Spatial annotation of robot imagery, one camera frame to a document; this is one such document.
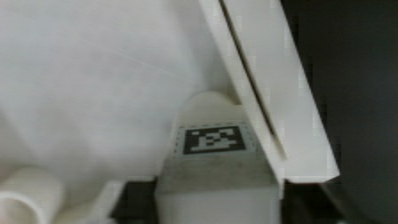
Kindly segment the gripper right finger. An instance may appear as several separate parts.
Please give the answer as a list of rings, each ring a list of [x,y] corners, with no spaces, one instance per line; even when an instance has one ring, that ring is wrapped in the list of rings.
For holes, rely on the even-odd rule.
[[[352,224],[319,184],[285,183],[283,224]]]

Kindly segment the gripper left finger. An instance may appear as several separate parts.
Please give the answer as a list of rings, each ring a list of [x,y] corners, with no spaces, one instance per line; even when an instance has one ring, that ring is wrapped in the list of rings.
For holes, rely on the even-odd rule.
[[[111,181],[84,224],[159,224],[157,179]]]

